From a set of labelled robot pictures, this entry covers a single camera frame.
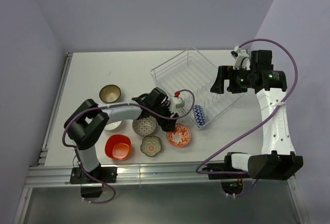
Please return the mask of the brown geometric patterned bowl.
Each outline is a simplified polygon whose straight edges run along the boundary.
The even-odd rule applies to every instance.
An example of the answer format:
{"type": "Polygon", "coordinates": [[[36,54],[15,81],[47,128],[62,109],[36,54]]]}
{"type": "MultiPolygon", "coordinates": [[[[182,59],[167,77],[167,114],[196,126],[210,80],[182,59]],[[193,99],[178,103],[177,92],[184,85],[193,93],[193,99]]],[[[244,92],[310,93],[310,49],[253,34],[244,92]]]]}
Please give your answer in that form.
{"type": "Polygon", "coordinates": [[[133,131],[140,136],[148,136],[155,132],[157,129],[157,121],[154,117],[147,117],[142,119],[133,120],[133,131]]]}

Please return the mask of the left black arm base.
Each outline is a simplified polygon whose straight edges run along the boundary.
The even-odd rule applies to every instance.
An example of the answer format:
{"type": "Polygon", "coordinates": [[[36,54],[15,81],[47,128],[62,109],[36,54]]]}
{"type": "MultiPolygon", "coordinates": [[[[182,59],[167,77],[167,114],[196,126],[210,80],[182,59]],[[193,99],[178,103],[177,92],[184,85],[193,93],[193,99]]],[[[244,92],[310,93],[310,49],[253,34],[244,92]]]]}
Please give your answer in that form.
{"type": "Polygon", "coordinates": [[[117,167],[101,167],[90,172],[88,176],[80,167],[74,167],[71,171],[70,184],[80,185],[80,195],[84,199],[94,200],[103,193],[102,183],[115,183],[117,179],[117,167]]]}

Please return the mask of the red blue patterned bowl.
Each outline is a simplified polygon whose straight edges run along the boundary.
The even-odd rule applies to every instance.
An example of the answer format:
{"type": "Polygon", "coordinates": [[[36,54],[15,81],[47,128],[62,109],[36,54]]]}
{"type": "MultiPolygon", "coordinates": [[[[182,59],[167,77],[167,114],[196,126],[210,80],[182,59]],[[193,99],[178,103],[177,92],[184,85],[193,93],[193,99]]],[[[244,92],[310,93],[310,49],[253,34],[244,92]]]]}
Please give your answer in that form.
{"type": "Polygon", "coordinates": [[[198,126],[204,126],[206,124],[206,116],[202,106],[195,104],[193,106],[193,114],[198,126]]]}

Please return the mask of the orange floral patterned bowl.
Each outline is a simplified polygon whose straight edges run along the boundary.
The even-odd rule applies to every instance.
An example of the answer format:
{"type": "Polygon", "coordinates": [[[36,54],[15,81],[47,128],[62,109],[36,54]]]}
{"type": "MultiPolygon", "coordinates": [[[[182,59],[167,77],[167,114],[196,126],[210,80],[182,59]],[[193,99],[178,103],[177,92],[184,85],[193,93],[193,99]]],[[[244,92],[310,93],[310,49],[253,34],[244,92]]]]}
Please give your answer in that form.
{"type": "Polygon", "coordinates": [[[183,148],[191,140],[191,131],[190,129],[184,124],[176,124],[174,132],[167,132],[166,138],[168,142],[178,148],[183,148]]]}

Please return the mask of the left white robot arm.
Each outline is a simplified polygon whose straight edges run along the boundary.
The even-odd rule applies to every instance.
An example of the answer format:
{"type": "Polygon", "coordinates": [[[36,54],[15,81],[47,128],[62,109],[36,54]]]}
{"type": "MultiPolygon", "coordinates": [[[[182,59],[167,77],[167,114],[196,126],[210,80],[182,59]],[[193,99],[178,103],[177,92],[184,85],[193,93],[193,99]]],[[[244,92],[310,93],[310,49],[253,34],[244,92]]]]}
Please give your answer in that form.
{"type": "Polygon", "coordinates": [[[154,117],[165,132],[175,131],[179,115],[175,112],[185,103],[177,92],[169,97],[156,87],[127,102],[99,105],[92,99],[85,100],[64,123],[62,143],[73,148],[82,166],[82,177],[95,182],[101,175],[101,164],[97,158],[95,144],[106,125],[123,120],[139,120],[154,117]]]}

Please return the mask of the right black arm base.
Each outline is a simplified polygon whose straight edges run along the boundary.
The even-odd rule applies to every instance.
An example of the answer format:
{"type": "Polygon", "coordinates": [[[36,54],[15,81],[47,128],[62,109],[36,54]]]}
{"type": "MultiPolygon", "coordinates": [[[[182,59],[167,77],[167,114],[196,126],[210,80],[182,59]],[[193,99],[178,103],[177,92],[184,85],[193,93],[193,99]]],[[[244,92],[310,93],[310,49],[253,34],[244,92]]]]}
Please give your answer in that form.
{"type": "Polygon", "coordinates": [[[230,166],[227,166],[225,162],[209,163],[202,169],[202,171],[208,172],[209,180],[220,181],[221,189],[226,197],[236,198],[242,196],[248,192],[252,186],[255,186],[255,183],[252,183],[252,186],[244,190],[243,180],[250,178],[248,173],[243,172],[242,170],[233,169],[230,166]]]}

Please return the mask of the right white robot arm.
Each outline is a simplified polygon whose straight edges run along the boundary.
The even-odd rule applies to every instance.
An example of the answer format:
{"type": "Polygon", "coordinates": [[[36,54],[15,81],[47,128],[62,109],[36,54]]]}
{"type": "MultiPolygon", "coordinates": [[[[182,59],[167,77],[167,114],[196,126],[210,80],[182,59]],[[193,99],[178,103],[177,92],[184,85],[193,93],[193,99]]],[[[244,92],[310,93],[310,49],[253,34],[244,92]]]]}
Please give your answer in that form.
{"type": "Polygon", "coordinates": [[[252,179],[287,180],[302,168],[303,158],[296,155],[289,135],[284,99],[287,97],[286,75],[273,69],[271,50],[248,54],[235,47],[231,55],[235,64],[218,68],[210,91],[223,94],[227,90],[235,94],[253,89],[261,110],[263,142],[258,155],[229,152],[222,171],[230,178],[247,173],[252,179]]]}

